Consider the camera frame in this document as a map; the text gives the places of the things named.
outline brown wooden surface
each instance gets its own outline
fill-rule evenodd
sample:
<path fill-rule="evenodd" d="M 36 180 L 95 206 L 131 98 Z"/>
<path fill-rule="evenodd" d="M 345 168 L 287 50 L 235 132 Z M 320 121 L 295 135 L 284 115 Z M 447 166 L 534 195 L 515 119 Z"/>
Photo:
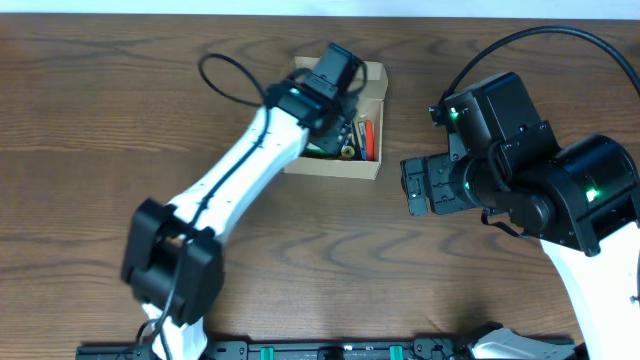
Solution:
<path fill-rule="evenodd" d="M 376 181 L 280 175 L 237 226 L 207 327 L 254 339 L 409 337 L 486 320 L 581 339 L 536 240 L 483 227 L 479 211 L 410 217 L 402 159 L 446 151 L 427 106 L 477 52 L 529 20 L 217 16 L 0 16 L 0 352 L 73 356 L 130 341 L 143 314 L 119 278 L 130 216 L 167 201 L 238 139 L 253 109 L 220 98 L 195 63 L 222 52 L 264 84 L 334 40 L 387 67 Z M 565 22 L 640 67 L 640 23 Z M 581 40 L 543 35 L 497 51 L 465 84 L 513 70 L 561 145 L 592 132 L 640 160 L 640 101 Z M 253 95 L 224 65 L 221 87 Z"/>

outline green led light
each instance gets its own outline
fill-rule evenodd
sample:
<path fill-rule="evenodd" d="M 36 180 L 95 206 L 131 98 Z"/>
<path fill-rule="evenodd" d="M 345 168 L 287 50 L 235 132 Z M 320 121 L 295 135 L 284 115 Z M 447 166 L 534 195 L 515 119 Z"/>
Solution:
<path fill-rule="evenodd" d="M 451 120 L 455 120 L 458 115 L 460 115 L 457 111 L 456 108 L 451 108 L 449 111 L 449 114 L 451 115 Z"/>
<path fill-rule="evenodd" d="M 592 202 L 596 197 L 598 197 L 598 195 L 600 195 L 600 192 L 598 190 L 591 189 L 587 191 L 587 200 L 589 200 L 589 202 Z"/>

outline green object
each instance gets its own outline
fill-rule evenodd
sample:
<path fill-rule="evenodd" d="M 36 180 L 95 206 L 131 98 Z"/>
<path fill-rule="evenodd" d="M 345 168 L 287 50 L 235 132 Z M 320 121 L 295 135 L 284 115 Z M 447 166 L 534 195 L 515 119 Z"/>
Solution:
<path fill-rule="evenodd" d="M 589 200 L 589 202 L 592 202 L 593 200 L 595 200 L 595 198 L 598 197 L 598 195 L 600 195 L 600 192 L 596 189 L 590 189 L 589 191 L 587 191 L 587 200 Z"/>
<path fill-rule="evenodd" d="M 391 353 L 391 360 L 404 360 L 404 355 L 402 354 L 402 346 L 391 346 L 389 347 L 389 352 Z"/>
<path fill-rule="evenodd" d="M 260 349 L 260 360 L 275 360 L 276 355 L 273 348 Z"/>
<path fill-rule="evenodd" d="M 456 108 L 451 108 L 451 110 L 449 111 L 449 115 L 451 116 L 451 120 L 455 120 L 460 114 L 456 111 Z"/>

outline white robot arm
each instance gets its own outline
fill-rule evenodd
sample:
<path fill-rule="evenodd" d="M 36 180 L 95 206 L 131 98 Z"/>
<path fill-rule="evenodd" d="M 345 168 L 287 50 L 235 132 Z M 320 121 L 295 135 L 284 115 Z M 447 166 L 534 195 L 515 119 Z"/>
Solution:
<path fill-rule="evenodd" d="M 223 55 L 212 57 L 247 74 Z M 362 85 L 348 91 L 360 68 Z M 203 79 L 230 97 L 204 75 Z M 269 181 L 300 156 L 310 138 L 328 153 L 340 150 L 365 84 L 364 62 L 331 44 L 314 70 L 295 71 L 266 94 L 259 89 L 265 104 L 242 138 L 202 179 L 166 206 L 147 200 L 138 208 L 121 278 L 152 319 L 156 355 L 173 360 L 200 357 L 207 345 L 202 316 L 222 287 L 222 248 L 231 230 Z"/>
<path fill-rule="evenodd" d="M 231 150 L 202 179 L 169 202 L 176 206 L 175 216 L 191 221 L 207 192 L 258 141 L 265 126 L 265 111 L 271 112 L 271 119 L 262 145 L 222 184 L 195 224 L 197 229 L 213 229 L 216 241 L 221 244 L 226 243 L 240 216 L 269 181 L 304 150 L 309 129 L 301 127 L 297 118 L 280 108 L 261 107 Z M 143 304 L 142 308 L 149 319 L 157 319 L 162 313 L 151 303 Z M 205 350 L 207 337 L 202 318 L 192 325 L 177 326 L 168 317 L 162 326 L 173 360 L 195 360 Z M 160 358 L 167 358 L 160 337 L 155 339 L 153 351 Z"/>

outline wooden table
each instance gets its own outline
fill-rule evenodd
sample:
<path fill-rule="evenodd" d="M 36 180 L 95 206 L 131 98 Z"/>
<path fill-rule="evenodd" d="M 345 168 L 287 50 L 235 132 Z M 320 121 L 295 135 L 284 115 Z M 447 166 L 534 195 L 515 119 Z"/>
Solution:
<path fill-rule="evenodd" d="M 329 40 L 387 67 L 377 180 L 280 175 L 237 226 L 208 329 L 260 339 L 410 337 L 495 320 L 522 334 L 580 330 L 537 240 L 480 224 L 478 210 L 411 217 L 402 159 L 446 151 L 427 107 L 476 53 L 529 20 L 218 16 L 0 17 L 0 352 L 69 359 L 87 341 L 131 341 L 144 320 L 119 280 L 127 229 L 245 130 L 252 108 L 200 80 L 205 52 L 263 84 Z M 567 21 L 640 68 L 640 23 Z M 592 132 L 640 161 L 640 101 L 617 65 L 579 39 L 542 35 L 489 56 L 465 84 L 523 78 L 561 145 Z M 240 73 L 214 81 L 254 96 Z"/>

